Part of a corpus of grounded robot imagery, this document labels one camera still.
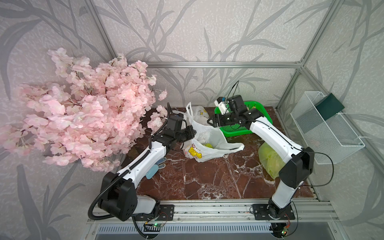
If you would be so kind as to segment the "light green plastic bag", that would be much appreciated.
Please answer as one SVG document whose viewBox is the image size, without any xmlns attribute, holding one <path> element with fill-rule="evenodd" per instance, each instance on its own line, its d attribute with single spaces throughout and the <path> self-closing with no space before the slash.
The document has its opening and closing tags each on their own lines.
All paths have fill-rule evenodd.
<svg viewBox="0 0 384 240">
<path fill-rule="evenodd" d="M 279 172 L 286 165 L 286 163 L 277 154 L 277 152 L 266 142 L 264 142 L 260 146 L 258 154 L 263 168 L 272 177 L 272 179 L 275 180 L 279 177 Z"/>
</svg>

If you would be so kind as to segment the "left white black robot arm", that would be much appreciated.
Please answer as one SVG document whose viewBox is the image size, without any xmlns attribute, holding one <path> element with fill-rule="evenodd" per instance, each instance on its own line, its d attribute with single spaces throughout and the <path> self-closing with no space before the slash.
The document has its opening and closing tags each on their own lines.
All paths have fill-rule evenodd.
<svg viewBox="0 0 384 240">
<path fill-rule="evenodd" d="M 146 217 L 157 218 L 160 202 L 137 195 L 138 184 L 178 143 L 192 140 L 195 134 L 182 114 L 170 115 L 136 159 L 117 173 L 109 172 L 104 176 L 101 191 L 89 207 L 89 219 L 117 218 L 124 222 L 129 218 L 141 221 Z"/>
</svg>

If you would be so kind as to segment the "white printed plastic bag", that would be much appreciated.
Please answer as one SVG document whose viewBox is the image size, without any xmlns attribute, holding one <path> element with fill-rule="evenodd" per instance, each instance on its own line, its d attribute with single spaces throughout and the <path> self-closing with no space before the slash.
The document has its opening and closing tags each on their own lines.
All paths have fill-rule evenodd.
<svg viewBox="0 0 384 240">
<path fill-rule="evenodd" d="M 186 106 L 184 117 L 197 133 L 195 137 L 184 143 L 183 152 L 187 158 L 199 163 L 224 155 L 242 151 L 242 143 L 228 143 L 223 132 L 207 123 L 209 115 L 202 106 L 193 107 L 191 103 Z"/>
</svg>

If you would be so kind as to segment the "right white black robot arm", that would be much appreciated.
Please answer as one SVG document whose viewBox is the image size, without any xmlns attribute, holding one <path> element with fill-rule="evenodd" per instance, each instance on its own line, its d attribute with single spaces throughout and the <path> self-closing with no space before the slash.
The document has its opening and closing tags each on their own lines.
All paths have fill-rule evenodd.
<svg viewBox="0 0 384 240">
<path fill-rule="evenodd" d="M 317 152 L 296 144 L 282 134 L 261 111 L 248 108 L 240 95 L 219 97 L 215 106 L 221 113 L 211 116 L 207 120 L 209 125 L 215 128 L 240 125 L 262 138 L 283 160 L 285 165 L 279 171 L 280 183 L 267 206 L 270 218 L 280 219 L 290 211 L 295 192 L 312 174 Z"/>
</svg>

